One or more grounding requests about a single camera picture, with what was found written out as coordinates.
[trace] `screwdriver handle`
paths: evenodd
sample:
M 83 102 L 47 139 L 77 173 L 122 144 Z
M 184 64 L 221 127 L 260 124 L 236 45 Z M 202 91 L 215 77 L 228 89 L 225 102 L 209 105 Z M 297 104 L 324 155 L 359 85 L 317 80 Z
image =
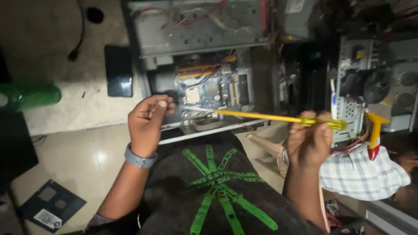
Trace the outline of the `screwdriver handle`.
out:
M 311 117 L 301 117 L 300 124 L 302 126 L 313 126 L 316 123 L 328 123 L 328 128 L 334 130 L 345 130 L 347 128 L 347 123 L 341 119 L 318 120 Z

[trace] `red and yellow tool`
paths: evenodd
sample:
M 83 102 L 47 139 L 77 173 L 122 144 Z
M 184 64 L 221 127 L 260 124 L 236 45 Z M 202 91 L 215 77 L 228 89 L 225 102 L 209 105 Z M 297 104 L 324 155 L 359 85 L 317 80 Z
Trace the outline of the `red and yellow tool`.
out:
M 378 116 L 372 112 L 366 113 L 369 120 L 373 123 L 372 135 L 370 136 L 370 142 L 372 145 L 368 146 L 368 153 L 370 160 L 375 160 L 380 149 L 380 126 L 382 123 L 388 123 L 389 120 Z

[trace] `green bottle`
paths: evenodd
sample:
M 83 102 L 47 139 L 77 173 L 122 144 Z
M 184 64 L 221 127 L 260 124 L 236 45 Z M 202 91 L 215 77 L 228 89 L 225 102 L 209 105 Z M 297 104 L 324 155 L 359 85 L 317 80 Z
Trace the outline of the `green bottle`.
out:
M 0 84 L 0 107 L 22 111 L 56 104 L 61 91 L 52 84 Z

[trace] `label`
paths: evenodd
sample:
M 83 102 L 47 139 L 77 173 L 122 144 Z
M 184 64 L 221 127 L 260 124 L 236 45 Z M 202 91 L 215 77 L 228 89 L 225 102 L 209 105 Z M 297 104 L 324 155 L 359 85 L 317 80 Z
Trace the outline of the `label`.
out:
M 62 226 L 62 219 L 45 209 L 42 209 L 33 218 L 51 229 L 61 228 Z
M 305 0 L 288 0 L 286 5 L 286 14 L 298 13 L 302 11 Z

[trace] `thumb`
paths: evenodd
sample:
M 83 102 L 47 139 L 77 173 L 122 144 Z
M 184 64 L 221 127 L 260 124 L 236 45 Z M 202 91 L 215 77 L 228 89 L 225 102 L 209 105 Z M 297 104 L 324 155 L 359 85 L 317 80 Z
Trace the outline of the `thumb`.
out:
M 329 146 L 325 138 L 325 131 L 327 128 L 328 123 L 321 123 L 313 132 L 313 142 L 315 143 L 315 147 L 322 153 L 329 151 Z
M 161 123 L 163 122 L 164 115 L 166 114 L 166 110 L 167 102 L 165 100 L 158 101 L 153 111 L 153 115 L 150 120 L 150 125 L 155 128 L 160 128 Z

